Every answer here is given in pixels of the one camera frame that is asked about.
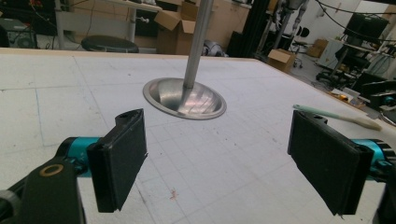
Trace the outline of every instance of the chair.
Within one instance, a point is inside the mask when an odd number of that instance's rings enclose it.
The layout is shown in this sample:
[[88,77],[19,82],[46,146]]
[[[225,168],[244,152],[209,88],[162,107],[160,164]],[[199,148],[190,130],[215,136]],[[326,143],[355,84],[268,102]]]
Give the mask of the chair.
[[[300,28],[299,28],[299,31],[297,32],[297,35],[296,36],[299,36],[299,37],[307,37],[309,35],[309,29],[307,29],[307,28],[301,28],[301,26],[300,26]],[[294,46],[294,47],[297,47],[297,50],[296,50],[296,52],[295,52],[295,55],[298,55],[298,53],[300,52],[300,48],[306,48],[306,46],[308,45],[308,43],[306,43],[306,42],[304,42],[304,41],[300,41],[300,40],[295,40],[294,39],[294,42],[292,43],[292,45]],[[300,63],[300,68],[303,68],[303,61],[301,60],[301,59],[299,59],[299,58],[297,58],[296,57],[296,59],[294,60],[294,63],[293,63],[293,67],[297,67],[297,65],[298,65],[298,63]]]
[[[366,54],[358,56],[361,52],[358,49],[344,45],[337,52],[335,58],[338,64],[331,72],[321,72],[317,75],[317,80],[326,79],[331,82],[334,87],[352,85],[357,80],[357,75],[361,73],[364,68],[370,65],[370,62],[365,59]],[[341,65],[344,64],[347,69],[340,70]]]

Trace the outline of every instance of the black cover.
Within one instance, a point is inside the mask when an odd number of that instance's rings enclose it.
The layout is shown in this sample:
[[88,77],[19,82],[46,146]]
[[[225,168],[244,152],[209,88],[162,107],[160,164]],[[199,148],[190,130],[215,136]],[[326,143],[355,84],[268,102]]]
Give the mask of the black cover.
[[354,215],[374,152],[353,143],[327,120],[295,110],[288,153],[332,213]]
[[87,150],[99,212],[122,208],[147,157],[143,109],[116,117],[116,127]]

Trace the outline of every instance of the black stool seat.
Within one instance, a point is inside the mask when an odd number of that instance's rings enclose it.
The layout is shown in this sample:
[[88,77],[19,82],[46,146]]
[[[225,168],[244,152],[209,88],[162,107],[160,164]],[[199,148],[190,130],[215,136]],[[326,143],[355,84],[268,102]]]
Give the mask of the black stool seat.
[[117,53],[138,53],[137,45],[129,40],[107,35],[91,35],[81,41],[81,46],[88,51]]

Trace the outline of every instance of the machine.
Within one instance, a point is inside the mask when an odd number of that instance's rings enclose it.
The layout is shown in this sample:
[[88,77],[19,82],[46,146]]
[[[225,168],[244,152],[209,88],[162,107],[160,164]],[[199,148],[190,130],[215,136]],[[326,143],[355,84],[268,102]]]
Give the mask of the machine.
[[396,153],[377,139],[351,140],[315,114],[295,110],[288,153],[334,215],[354,215],[366,179],[387,183],[376,212],[396,223]]
[[0,223],[86,223],[78,176],[92,176],[99,212],[121,210],[147,155],[143,109],[118,115],[105,137],[67,138],[51,160],[0,190]]

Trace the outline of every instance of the metal base plate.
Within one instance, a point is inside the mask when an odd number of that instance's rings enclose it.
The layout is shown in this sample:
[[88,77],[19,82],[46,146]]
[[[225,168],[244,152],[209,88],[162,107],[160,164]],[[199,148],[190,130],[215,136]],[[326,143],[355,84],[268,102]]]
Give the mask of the metal base plate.
[[183,83],[182,78],[154,79],[143,94],[161,111],[183,119],[214,119],[225,112],[227,105],[217,92],[197,82],[192,89]]

